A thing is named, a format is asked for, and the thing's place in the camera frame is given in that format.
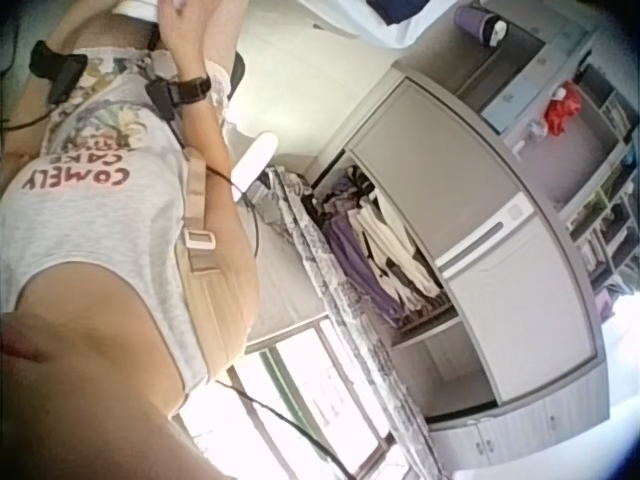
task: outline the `door handle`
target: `door handle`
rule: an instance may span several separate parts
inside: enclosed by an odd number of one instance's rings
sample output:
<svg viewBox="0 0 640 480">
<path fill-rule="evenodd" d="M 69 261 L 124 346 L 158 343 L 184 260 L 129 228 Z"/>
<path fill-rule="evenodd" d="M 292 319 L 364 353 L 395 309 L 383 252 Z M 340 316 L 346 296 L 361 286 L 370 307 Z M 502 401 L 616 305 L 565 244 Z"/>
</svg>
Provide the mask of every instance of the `door handle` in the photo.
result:
<svg viewBox="0 0 640 480">
<path fill-rule="evenodd" d="M 442 276 L 447 280 L 453 277 L 508 237 L 534 213 L 527 196 L 522 192 L 516 194 L 471 234 L 436 258 L 435 263 Z"/>
</svg>

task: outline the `floral curtain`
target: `floral curtain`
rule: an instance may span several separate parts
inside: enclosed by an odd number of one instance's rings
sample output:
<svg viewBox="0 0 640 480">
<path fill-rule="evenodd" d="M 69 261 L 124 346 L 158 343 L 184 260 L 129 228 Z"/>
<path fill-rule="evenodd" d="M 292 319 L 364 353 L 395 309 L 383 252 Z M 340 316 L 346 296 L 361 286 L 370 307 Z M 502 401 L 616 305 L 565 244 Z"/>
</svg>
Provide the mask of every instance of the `floral curtain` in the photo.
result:
<svg viewBox="0 0 640 480">
<path fill-rule="evenodd" d="M 344 275 L 302 205 L 301 197 L 312 191 L 282 167 L 269 168 L 267 172 L 270 201 L 256 203 L 260 215 L 300 253 L 342 341 L 362 369 L 415 473 L 424 480 L 446 480 L 449 477 L 438 462 L 427 424 L 394 371 L 386 346 L 369 323 L 361 295 Z"/>
</svg>

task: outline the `window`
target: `window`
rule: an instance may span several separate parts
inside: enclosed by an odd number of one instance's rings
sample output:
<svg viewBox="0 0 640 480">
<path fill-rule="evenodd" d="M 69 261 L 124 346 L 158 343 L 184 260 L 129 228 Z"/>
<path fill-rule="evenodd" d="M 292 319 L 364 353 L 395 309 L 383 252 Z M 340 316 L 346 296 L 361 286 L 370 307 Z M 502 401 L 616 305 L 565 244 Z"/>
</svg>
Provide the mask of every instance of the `window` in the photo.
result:
<svg viewBox="0 0 640 480">
<path fill-rule="evenodd" d="M 327 319 L 263 345 L 236 362 L 223 381 L 301 425 L 357 478 L 401 480 L 408 471 L 373 391 Z M 293 428 L 216 384 L 195 392 L 180 414 L 198 447 L 227 475 L 341 478 Z"/>
</svg>

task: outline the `black clip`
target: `black clip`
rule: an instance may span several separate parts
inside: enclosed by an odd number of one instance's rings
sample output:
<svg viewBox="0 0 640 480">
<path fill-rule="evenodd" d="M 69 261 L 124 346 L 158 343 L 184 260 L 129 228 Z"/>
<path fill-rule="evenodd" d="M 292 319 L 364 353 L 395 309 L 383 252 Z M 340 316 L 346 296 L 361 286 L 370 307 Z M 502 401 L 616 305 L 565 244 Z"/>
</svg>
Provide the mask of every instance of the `black clip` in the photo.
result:
<svg viewBox="0 0 640 480">
<path fill-rule="evenodd" d="M 156 78 L 144 87 L 154 107 L 158 109 L 160 118 L 166 122 L 172 122 L 176 118 L 169 81 L 164 78 Z"/>
<path fill-rule="evenodd" d="M 80 77 L 87 68 L 89 59 L 86 55 L 64 55 L 60 70 L 52 80 L 53 85 L 47 97 L 50 105 L 60 105 L 69 100 L 73 89 L 80 81 Z"/>
</svg>

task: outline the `red toy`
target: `red toy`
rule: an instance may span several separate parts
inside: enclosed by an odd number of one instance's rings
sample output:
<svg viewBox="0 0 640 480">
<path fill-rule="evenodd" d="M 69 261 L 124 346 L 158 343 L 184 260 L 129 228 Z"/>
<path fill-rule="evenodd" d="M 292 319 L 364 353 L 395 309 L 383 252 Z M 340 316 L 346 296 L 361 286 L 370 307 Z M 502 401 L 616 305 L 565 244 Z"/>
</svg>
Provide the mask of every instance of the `red toy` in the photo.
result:
<svg viewBox="0 0 640 480">
<path fill-rule="evenodd" d="M 551 100 L 544 114 L 544 119 L 549 125 L 549 133 L 555 137 L 564 133 L 564 124 L 567 119 L 582 110 L 582 100 L 576 93 L 574 85 L 571 82 L 565 82 L 562 87 L 567 94 L 562 100 Z"/>
</svg>

